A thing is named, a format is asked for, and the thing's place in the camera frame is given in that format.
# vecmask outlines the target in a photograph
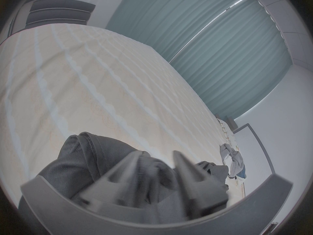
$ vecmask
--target striped bed sheet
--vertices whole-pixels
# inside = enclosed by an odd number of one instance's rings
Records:
[[[172,151],[222,164],[221,125],[154,49],[75,24],[26,29],[0,46],[0,179],[17,206],[20,185],[87,131],[145,150],[171,167]],[[243,198],[227,179],[229,205]]]

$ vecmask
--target bed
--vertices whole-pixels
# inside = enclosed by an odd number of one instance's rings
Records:
[[[187,82],[151,47],[109,30],[50,24],[0,46],[0,179],[17,206],[20,185],[87,131],[148,151],[222,164],[223,129]],[[242,186],[227,179],[232,205]]]

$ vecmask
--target pillow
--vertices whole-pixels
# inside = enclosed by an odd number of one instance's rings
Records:
[[[230,130],[228,124],[225,123],[223,120],[220,120],[220,119],[217,119],[217,120],[221,124],[221,127],[223,129],[223,132],[226,138],[226,143],[228,143],[230,147],[233,148],[234,150],[239,151],[239,147],[236,142],[234,133]]]

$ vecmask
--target curtain fold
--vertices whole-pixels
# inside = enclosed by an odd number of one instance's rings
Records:
[[[292,64],[257,0],[123,0],[107,29],[153,47],[213,114],[236,118],[260,102]]]

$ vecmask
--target bed sheet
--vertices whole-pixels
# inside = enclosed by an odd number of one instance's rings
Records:
[[[109,30],[51,24],[0,46],[0,178],[20,185],[57,158],[68,136],[119,139],[170,166],[173,150],[222,164],[225,136],[203,101],[151,47]],[[242,189],[229,184],[231,201]]]

